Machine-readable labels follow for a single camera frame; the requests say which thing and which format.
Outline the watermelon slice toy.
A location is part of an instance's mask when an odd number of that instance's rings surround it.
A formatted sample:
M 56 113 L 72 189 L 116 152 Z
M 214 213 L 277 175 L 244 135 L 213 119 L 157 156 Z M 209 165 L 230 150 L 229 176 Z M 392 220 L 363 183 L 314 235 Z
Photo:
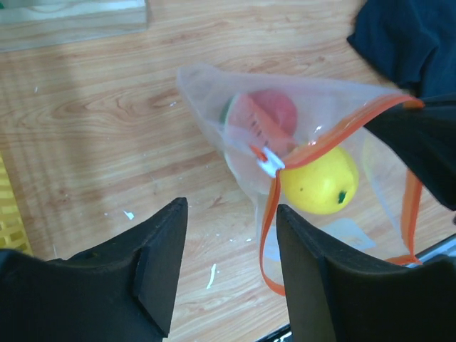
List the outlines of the watermelon slice toy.
M 220 120 L 223 141 L 241 149 L 267 147 L 283 157 L 296 147 L 296 141 L 247 94 L 240 93 L 230 98 L 222 109 Z

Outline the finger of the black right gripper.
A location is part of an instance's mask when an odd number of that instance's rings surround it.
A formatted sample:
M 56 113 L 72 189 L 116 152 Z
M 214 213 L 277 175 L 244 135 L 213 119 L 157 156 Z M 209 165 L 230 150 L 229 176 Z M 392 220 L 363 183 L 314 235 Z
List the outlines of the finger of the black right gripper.
M 398 106 L 365 124 L 413 171 L 434 198 L 455 210 L 455 94 L 423 99 L 425 107 Z

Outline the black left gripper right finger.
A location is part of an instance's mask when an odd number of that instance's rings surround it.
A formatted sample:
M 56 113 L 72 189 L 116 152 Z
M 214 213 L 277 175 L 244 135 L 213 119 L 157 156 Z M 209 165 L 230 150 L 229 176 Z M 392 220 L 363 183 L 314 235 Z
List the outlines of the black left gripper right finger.
M 455 258 L 376 259 L 278 207 L 277 238 L 294 341 L 453 341 Z

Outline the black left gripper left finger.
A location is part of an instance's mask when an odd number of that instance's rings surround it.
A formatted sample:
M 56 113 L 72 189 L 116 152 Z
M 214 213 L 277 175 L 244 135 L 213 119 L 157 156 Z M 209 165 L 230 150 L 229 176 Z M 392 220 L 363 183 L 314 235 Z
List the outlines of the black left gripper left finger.
M 3 341 L 161 341 L 170 333 L 188 219 L 178 197 L 70 259 L 1 251 Z

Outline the yellow lemon toy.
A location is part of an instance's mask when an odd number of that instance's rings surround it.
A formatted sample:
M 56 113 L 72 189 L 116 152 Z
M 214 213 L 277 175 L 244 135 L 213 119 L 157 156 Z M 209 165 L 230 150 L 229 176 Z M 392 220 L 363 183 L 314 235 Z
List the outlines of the yellow lemon toy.
M 281 191 L 295 208 L 327 215 L 342 210 L 359 186 L 354 159 L 342 147 L 335 147 L 313 162 L 280 174 Z

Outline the clear orange zip bag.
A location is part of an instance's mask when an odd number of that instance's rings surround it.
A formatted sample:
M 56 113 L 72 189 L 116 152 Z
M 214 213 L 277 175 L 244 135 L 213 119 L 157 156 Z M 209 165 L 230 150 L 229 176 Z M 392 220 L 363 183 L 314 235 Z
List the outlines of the clear orange zip bag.
M 284 295 L 276 210 L 286 204 L 343 243 L 415 264 L 422 182 L 367 124 L 424 102 L 393 88 L 181 67 L 177 88 L 254 205 L 259 268 Z

